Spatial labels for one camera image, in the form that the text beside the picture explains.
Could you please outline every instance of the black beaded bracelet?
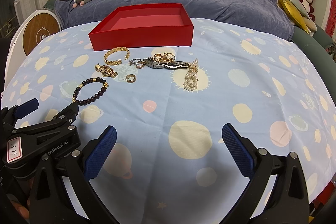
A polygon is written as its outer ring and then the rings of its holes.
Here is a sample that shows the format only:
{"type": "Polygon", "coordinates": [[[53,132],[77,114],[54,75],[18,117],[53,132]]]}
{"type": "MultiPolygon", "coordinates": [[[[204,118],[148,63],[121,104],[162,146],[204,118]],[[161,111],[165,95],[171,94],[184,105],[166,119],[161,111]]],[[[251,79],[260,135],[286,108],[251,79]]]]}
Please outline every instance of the black beaded bracelet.
{"type": "Polygon", "coordinates": [[[99,99],[100,96],[103,96],[104,92],[106,91],[107,87],[108,87],[108,83],[106,82],[105,79],[97,77],[97,78],[90,78],[90,79],[86,79],[85,81],[83,81],[78,87],[76,87],[75,92],[72,95],[72,101],[76,102],[77,104],[79,104],[80,106],[86,106],[87,104],[90,104],[91,102],[94,102],[96,99],[99,99]],[[86,100],[76,100],[78,93],[80,92],[81,88],[84,87],[87,84],[93,83],[93,82],[99,82],[103,84],[103,87],[100,89],[100,91],[98,91],[98,93],[96,93],[94,96],[92,96],[91,98],[87,98],[86,100]]]}

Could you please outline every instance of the red box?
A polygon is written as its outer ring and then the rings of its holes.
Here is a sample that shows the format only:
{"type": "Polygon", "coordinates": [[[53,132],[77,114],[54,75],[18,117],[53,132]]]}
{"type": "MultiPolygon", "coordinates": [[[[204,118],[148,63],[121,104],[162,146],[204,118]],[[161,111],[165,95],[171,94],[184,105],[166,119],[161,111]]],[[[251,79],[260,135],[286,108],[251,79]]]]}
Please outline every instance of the red box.
{"type": "Polygon", "coordinates": [[[115,9],[90,33],[95,51],[115,47],[191,46],[194,26],[181,3],[115,9]]]}

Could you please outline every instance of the round wooden panel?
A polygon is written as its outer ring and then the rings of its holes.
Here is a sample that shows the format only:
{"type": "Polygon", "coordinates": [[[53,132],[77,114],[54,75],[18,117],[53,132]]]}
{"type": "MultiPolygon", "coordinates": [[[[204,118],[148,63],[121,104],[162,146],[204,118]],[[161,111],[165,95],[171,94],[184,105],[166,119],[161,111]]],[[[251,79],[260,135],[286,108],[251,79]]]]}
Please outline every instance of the round wooden panel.
{"type": "Polygon", "coordinates": [[[30,52],[46,37],[59,32],[57,20],[47,13],[34,16],[23,33],[23,50],[28,56],[30,52]]]}

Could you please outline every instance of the white label sticker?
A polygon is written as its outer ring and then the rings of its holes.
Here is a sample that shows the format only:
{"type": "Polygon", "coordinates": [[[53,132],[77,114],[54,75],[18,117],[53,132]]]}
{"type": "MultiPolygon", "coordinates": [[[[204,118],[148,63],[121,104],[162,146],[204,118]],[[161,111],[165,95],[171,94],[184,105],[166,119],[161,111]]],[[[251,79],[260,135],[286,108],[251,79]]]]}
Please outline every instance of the white label sticker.
{"type": "Polygon", "coordinates": [[[7,142],[7,162],[22,158],[21,137],[16,137],[7,142]]]}

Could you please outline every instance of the blue textured pad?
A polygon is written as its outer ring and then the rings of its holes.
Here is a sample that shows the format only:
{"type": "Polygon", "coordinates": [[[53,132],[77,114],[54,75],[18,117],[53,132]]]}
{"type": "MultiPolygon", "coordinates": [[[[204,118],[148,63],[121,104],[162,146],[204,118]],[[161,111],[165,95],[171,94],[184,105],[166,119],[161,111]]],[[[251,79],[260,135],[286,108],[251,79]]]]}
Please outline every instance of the blue textured pad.
{"type": "Polygon", "coordinates": [[[223,126],[222,137],[241,174],[251,179],[254,176],[253,157],[229,126],[223,126]]]}
{"type": "Polygon", "coordinates": [[[22,119],[23,117],[27,116],[28,114],[32,113],[39,107],[39,102],[36,98],[29,100],[28,102],[25,102],[22,105],[19,105],[16,108],[16,111],[14,113],[15,118],[22,119]]]}
{"type": "Polygon", "coordinates": [[[114,127],[111,127],[85,162],[84,177],[87,181],[98,175],[116,141],[117,131],[114,127]]]}

